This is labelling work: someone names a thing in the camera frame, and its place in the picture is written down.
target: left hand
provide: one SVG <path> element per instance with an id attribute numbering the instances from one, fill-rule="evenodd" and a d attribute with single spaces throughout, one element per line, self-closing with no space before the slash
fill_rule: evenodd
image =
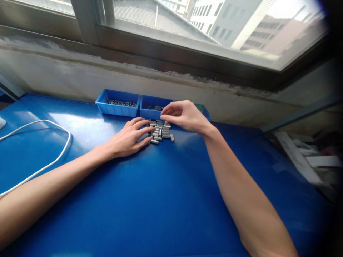
<path id="1" fill-rule="evenodd" d="M 107 160 L 111 160 L 118 157 L 126 157 L 133 153 L 138 152 L 143 146 L 147 145 L 152 137 L 147 137 L 137 143 L 137 140 L 144 134 L 153 131 L 155 127 L 140 127 L 150 124 L 149 120 L 144 118 L 134 118 L 128 121 L 124 128 L 120 130 L 109 141 L 101 145 L 107 155 Z"/>

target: small metal part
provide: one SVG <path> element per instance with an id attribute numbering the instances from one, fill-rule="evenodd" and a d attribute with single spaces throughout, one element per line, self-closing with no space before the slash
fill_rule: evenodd
<path id="1" fill-rule="evenodd" d="M 155 144 L 155 145 L 158 145 L 159 142 L 158 142 L 157 140 L 151 139 L 151 140 L 150 140 L 150 143 L 153 143 L 153 144 Z"/>

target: workbench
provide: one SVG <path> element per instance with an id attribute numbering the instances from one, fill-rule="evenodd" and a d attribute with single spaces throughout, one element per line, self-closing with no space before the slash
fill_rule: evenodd
<path id="1" fill-rule="evenodd" d="M 48 172 L 87 153 L 129 117 L 102 115 L 92 103 L 24 95 L 0 111 L 0 137 L 47 119 L 72 140 Z M 213 122 L 270 199 L 300 255 L 321 240 L 331 206 L 257 128 Z M 222 200 L 202 138 L 172 125 L 164 139 L 112 160 L 61 199 L 1 256 L 249 256 Z M 49 164 L 68 134 L 37 123 L 0 142 L 0 191 Z"/>

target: glass pane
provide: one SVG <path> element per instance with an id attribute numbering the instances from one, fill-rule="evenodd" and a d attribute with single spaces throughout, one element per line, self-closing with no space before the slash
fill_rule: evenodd
<path id="1" fill-rule="evenodd" d="M 276 70 L 327 33 L 316 0 L 114 0 L 113 6 L 116 29 Z"/>
<path id="2" fill-rule="evenodd" d="M 64 12 L 67 14 L 74 14 L 73 7 L 70 0 L 16 0 L 25 4 L 43 7 L 54 11 Z"/>

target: forearm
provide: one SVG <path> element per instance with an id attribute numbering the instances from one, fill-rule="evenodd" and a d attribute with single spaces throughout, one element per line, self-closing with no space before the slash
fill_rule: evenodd
<path id="1" fill-rule="evenodd" d="M 97 147 L 0 198 L 0 251 L 106 160 Z"/>
<path id="2" fill-rule="evenodd" d="M 203 135 L 223 200 L 252 256 L 297 256 L 276 210 L 220 132 Z"/>

